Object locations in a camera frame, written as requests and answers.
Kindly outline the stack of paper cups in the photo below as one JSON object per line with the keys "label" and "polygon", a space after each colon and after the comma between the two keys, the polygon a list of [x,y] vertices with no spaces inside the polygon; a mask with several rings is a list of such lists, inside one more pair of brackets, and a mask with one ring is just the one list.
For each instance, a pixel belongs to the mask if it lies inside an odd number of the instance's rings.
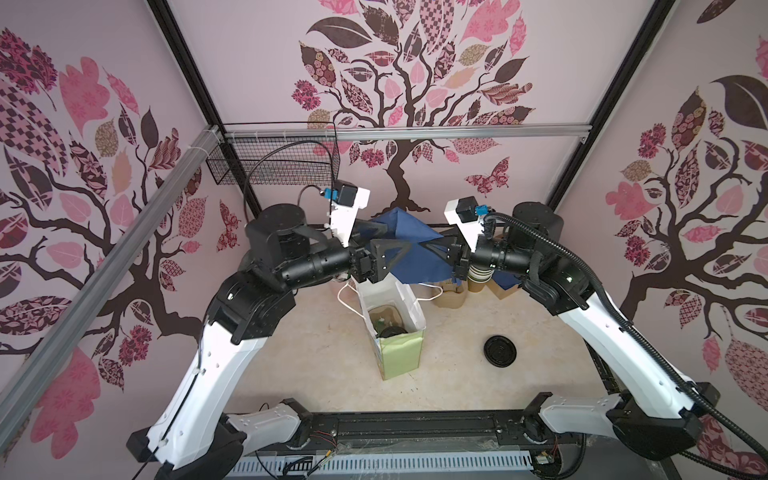
{"label": "stack of paper cups", "polygon": [[494,271],[488,267],[470,265],[467,273],[468,290],[478,293],[492,279]]}

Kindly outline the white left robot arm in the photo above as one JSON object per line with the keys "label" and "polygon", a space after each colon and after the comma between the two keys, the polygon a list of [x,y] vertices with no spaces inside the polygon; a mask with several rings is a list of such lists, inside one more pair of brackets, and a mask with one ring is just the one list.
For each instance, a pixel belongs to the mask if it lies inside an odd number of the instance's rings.
{"label": "white left robot arm", "polygon": [[134,432],[129,451],[156,462],[158,479],[223,479],[240,458],[272,445],[301,449],[313,415],[289,398],[251,413],[224,408],[246,367],[296,305],[299,289],[339,275],[376,283],[410,246],[396,237],[394,218],[359,220],[332,205],[327,231],[311,227],[289,203],[262,211],[245,227],[250,248],[206,310],[198,348],[168,407],[151,427]]}

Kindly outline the stack of pulp cup carriers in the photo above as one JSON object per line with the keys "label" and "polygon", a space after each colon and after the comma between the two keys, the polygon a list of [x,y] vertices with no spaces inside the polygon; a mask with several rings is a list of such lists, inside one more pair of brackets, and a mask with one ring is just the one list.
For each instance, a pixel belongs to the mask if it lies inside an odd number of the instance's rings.
{"label": "stack of pulp cup carriers", "polygon": [[459,309],[468,297],[468,287],[465,281],[446,280],[436,284],[442,292],[432,300],[438,308]]}

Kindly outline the stack of black lids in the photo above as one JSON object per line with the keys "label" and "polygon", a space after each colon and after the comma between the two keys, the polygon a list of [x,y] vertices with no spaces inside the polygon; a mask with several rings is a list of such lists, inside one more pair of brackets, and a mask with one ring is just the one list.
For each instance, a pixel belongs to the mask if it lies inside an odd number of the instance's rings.
{"label": "stack of black lids", "polygon": [[507,368],[517,359],[514,343],[505,336],[493,335],[483,345],[485,359],[494,367]]}

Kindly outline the brown cardboard napkin box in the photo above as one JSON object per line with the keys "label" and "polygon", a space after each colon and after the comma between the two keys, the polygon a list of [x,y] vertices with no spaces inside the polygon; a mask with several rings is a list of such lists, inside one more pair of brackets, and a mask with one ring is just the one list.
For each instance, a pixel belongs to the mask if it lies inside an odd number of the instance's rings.
{"label": "brown cardboard napkin box", "polygon": [[490,280],[486,286],[499,300],[504,300],[519,290],[518,283],[512,285],[499,285],[494,280]]}

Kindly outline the single blue paper napkin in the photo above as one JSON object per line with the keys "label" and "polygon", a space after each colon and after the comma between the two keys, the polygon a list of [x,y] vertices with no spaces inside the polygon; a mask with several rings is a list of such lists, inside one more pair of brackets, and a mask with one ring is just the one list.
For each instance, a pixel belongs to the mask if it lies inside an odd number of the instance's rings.
{"label": "single blue paper napkin", "polygon": [[387,237],[406,242],[409,251],[393,267],[392,274],[403,284],[418,284],[452,280],[453,267],[437,254],[422,246],[441,235],[416,217],[400,208],[378,215],[372,222],[387,227]]}

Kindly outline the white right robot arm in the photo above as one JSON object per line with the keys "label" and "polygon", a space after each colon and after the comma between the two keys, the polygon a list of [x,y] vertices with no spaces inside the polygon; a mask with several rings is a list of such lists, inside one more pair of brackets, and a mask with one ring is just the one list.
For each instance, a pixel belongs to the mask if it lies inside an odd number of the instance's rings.
{"label": "white right robot arm", "polygon": [[537,202],[506,215],[465,197],[449,201],[444,216],[449,230],[425,248],[461,279],[516,275],[522,289],[578,333],[624,387],[596,399],[538,394],[523,420],[533,441],[548,434],[603,436],[655,461],[697,446],[701,418],[718,392],[693,383],[634,328],[592,269],[559,243],[558,215]]}

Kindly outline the blue paper napkins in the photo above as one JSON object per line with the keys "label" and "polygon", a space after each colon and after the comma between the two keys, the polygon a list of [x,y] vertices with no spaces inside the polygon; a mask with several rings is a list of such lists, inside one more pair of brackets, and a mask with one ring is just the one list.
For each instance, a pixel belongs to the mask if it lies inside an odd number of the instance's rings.
{"label": "blue paper napkins", "polygon": [[515,274],[505,271],[496,271],[492,275],[492,280],[494,280],[499,285],[512,285],[521,283],[520,279]]}

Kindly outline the green white paper bag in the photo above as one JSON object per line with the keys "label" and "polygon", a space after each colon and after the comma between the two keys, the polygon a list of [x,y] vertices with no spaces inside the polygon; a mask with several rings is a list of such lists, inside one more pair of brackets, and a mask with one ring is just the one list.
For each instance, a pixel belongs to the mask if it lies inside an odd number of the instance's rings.
{"label": "green white paper bag", "polygon": [[418,297],[411,286],[389,275],[378,283],[350,279],[337,292],[337,301],[363,320],[384,381],[420,365],[426,332],[422,304],[443,294],[440,286],[424,286],[432,294]]}

